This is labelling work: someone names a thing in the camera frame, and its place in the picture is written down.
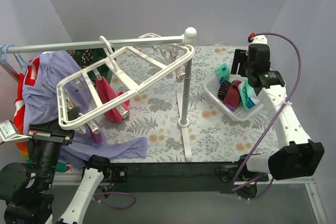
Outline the lavender shirt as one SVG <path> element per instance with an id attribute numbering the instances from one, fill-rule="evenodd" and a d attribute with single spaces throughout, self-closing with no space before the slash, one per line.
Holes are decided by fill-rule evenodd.
<path id="1" fill-rule="evenodd" d="M 23 132 L 30 124 L 41 124 L 58 117 L 57 84 L 80 70 L 66 51 L 45 52 L 35 59 L 36 79 L 33 85 L 24 83 L 22 97 L 25 105 Z M 72 144 L 63 146 L 60 160 L 72 167 L 82 168 L 92 155 L 110 159 L 140 158 L 147 155 L 148 139 L 138 137 L 125 143 L 108 144 L 103 132 L 95 140 L 89 129 L 76 132 Z"/>

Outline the teal patterned sock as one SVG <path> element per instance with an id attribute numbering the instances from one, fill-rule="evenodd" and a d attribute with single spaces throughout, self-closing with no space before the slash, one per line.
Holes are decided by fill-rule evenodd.
<path id="1" fill-rule="evenodd" d="M 232 82 L 230 80 L 230 68 L 226 63 L 217 67 L 215 69 L 215 74 L 219 84 L 221 84 L 224 81 L 228 81 L 229 83 Z"/>

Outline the red rainbow garment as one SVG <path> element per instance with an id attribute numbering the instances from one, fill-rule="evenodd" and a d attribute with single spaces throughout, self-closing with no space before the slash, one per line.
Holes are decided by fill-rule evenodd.
<path id="1" fill-rule="evenodd" d="M 28 81 L 24 81 L 25 73 L 20 73 L 19 74 L 19 79 L 18 79 L 18 86 L 17 86 L 17 98 L 15 100 L 15 107 L 16 111 L 14 114 L 14 125 L 19 131 L 19 134 L 23 134 L 23 126 L 24 126 L 24 113 L 25 113 L 25 105 L 24 105 L 24 99 L 22 96 L 23 92 L 23 85 L 28 84 L 28 85 L 33 85 L 35 84 L 36 76 L 37 76 L 37 71 L 39 67 L 39 58 L 35 60 L 31 60 L 29 63 L 33 63 L 32 66 L 28 66 L 27 68 L 27 73 L 28 73 Z M 31 163 L 31 160 L 29 159 L 28 155 L 28 149 L 26 146 L 26 142 L 21 142 L 21 143 L 16 143 L 16 146 L 18 147 L 20 154 L 22 158 L 27 162 Z M 70 170 L 70 167 L 62 162 L 58 162 L 57 167 L 56 167 L 56 172 L 58 173 L 65 173 Z"/>

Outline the yellow orange sock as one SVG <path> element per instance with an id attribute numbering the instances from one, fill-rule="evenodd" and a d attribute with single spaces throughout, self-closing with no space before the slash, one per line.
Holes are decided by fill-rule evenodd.
<path id="1" fill-rule="evenodd" d="M 90 65 L 94 54 L 92 49 L 67 50 L 67 53 L 79 66 Z"/>

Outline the magenta purple sock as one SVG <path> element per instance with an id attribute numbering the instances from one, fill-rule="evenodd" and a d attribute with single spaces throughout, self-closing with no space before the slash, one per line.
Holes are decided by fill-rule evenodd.
<path id="1" fill-rule="evenodd" d="M 240 84 L 241 84 L 241 81 L 239 80 L 233 81 L 229 88 L 229 92 L 223 101 L 224 105 L 227 108 L 229 108 L 231 111 L 235 111 L 240 104 L 240 100 L 241 100 L 240 93 L 239 93 Z"/>
<path id="2" fill-rule="evenodd" d="M 87 126 L 90 130 L 91 136 L 93 137 L 94 141 L 97 144 L 101 144 L 102 143 L 102 134 L 101 131 L 97 125 L 97 123 L 95 122 L 95 120 L 91 120 L 87 123 Z"/>

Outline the white plastic basket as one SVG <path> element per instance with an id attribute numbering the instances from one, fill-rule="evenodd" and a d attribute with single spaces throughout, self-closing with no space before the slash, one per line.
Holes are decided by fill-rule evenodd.
<path id="1" fill-rule="evenodd" d="M 245 107 L 238 90 L 240 84 L 243 81 L 234 80 L 231 84 L 229 80 L 224 80 L 220 83 L 216 76 L 211 76 L 204 84 L 204 90 L 210 99 L 233 121 L 247 121 L 264 107 L 261 102 Z"/>

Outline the dark green sock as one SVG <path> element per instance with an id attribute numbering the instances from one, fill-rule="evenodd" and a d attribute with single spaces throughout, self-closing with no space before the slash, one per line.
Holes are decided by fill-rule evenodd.
<path id="1" fill-rule="evenodd" d="M 92 49 L 92 50 L 93 50 L 94 54 L 93 54 L 93 59 L 92 59 L 92 62 L 91 62 L 90 65 L 92 65 L 92 64 L 94 64 L 94 63 L 98 62 L 99 60 L 102 60 L 102 59 L 104 59 L 106 57 L 106 54 L 105 54 L 105 52 L 104 52 L 104 50 L 102 48 L 97 48 L 97 49 Z M 79 67 L 81 69 L 83 69 L 83 68 L 89 67 L 90 65 L 88 65 L 88 66 L 79 66 Z M 113 73 L 109 70 L 109 68 L 106 65 L 101 65 L 97 69 L 98 69 L 99 73 L 103 77 L 105 77 L 105 79 L 107 81 L 109 81 L 109 82 L 111 81 Z"/>

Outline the floral table mat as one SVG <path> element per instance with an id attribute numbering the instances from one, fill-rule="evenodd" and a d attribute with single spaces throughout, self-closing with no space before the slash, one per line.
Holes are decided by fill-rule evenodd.
<path id="1" fill-rule="evenodd" d="M 247 154 L 270 120 L 265 110 L 247 121 L 231 120 L 210 98 L 207 82 L 216 67 L 233 60 L 235 47 L 214 45 L 195 49 L 192 60 L 188 127 L 192 160 L 195 162 L 233 162 Z M 183 138 L 177 124 L 179 112 L 176 95 L 183 84 L 170 74 L 130 101 L 130 116 L 122 123 L 112 123 L 102 116 L 99 123 L 110 144 L 125 143 L 137 137 L 148 139 L 149 162 L 185 160 Z"/>

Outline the pink sock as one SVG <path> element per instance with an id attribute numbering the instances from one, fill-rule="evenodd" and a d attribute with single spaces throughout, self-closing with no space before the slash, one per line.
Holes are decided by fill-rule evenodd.
<path id="1" fill-rule="evenodd" d="M 99 98 L 103 104 L 112 101 L 123 94 L 123 92 L 116 93 L 105 77 L 101 77 L 101 79 L 96 78 L 96 87 Z M 127 100 L 120 105 L 126 111 L 125 115 L 122 115 L 117 107 L 105 112 L 104 115 L 110 122 L 121 123 L 130 114 L 129 105 L 130 100 Z"/>

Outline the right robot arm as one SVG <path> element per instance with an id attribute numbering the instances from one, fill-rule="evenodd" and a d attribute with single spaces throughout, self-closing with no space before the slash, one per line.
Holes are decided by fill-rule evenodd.
<path id="1" fill-rule="evenodd" d="M 235 50 L 231 73 L 247 78 L 271 118 L 279 145 L 279 150 L 270 156 L 242 156 L 236 175 L 246 181 L 256 174 L 270 174 L 275 180 L 312 176 L 324 147 L 305 132 L 287 100 L 283 77 L 270 69 L 269 46 L 251 44 L 246 50 Z"/>

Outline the grey clothes rack stand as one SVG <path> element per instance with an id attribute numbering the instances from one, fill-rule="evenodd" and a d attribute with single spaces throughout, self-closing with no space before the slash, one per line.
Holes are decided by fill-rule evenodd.
<path id="1" fill-rule="evenodd" d="M 9 44 L 4 44 L 1 46 L 1 63 L 7 63 L 8 54 L 19 55 L 20 53 L 56 51 L 58 49 L 102 48 L 104 50 L 106 54 L 105 58 L 64 78 L 57 84 L 56 91 L 59 125 L 64 130 L 75 130 L 83 124 L 91 123 L 98 116 L 116 108 L 123 102 L 134 98 L 138 94 L 144 92 L 165 78 L 171 72 L 176 71 L 179 76 L 184 78 L 183 92 L 177 93 L 176 95 L 180 115 L 178 126 L 182 132 L 185 159 L 186 161 L 190 162 L 192 161 L 192 151 L 188 133 L 190 121 L 187 118 L 187 111 L 191 82 L 192 58 L 195 55 L 194 46 L 196 35 L 196 29 L 193 27 L 188 27 L 186 28 L 184 34 L 180 36 L 162 37 L 154 33 L 147 33 L 140 36 L 139 38 L 133 39 L 107 40 L 104 36 L 100 36 L 98 41 L 71 42 L 63 44 L 47 44 L 23 47 L 15 47 Z M 151 45 L 153 47 L 168 45 L 172 47 L 173 58 L 170 64 L 165 65 L 137 49 L 138 46 L 146 45 Z M 146 61 L 148 64 L 158 68 L 158 72 L 142 83 L 137 84 L 118 66 L 116 62 L 116 58 L 127 50 L 138 56 L 140 59 Z M 98 67 L 102 65 L 107 66 L 109 70 L 118 78 L 118 80 L 121 81 L 121 83 L 127 88 L 127 91 L 123 95 L 114 98 L 107 103 L 103 103 L 101 101 L 98 92 L 93 87 L 92 81 L 88 76 L 88 73 L 91 71 L 97 73 Z M 84 78 L 96 107 L 93 110 L 72 120 L 69 119 L 67 115 L 65 85 L 72 81 L 79 81 L 80 77 Z"/>

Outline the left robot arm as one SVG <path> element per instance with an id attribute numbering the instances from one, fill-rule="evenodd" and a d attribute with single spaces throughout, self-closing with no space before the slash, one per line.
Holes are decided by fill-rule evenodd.
<path id="1" fill-rule="evenodd" d="M 20 135 L 9 120 L 1 123 L 1 143 L 26 141 L 38 149 L 36 163 L 10 163 L 1 169 L 6 223 L 52 223 L 54 196 L 45 192 L 52 187 L 61 148 L 71 143 L 74 134 L 57 121 L 32 124 L 27 135 Z M 82 181 L 57 223 L 82 223 L 98 185 L 111 178 L 109 159 L 93 155 L 85 165 Z"/>

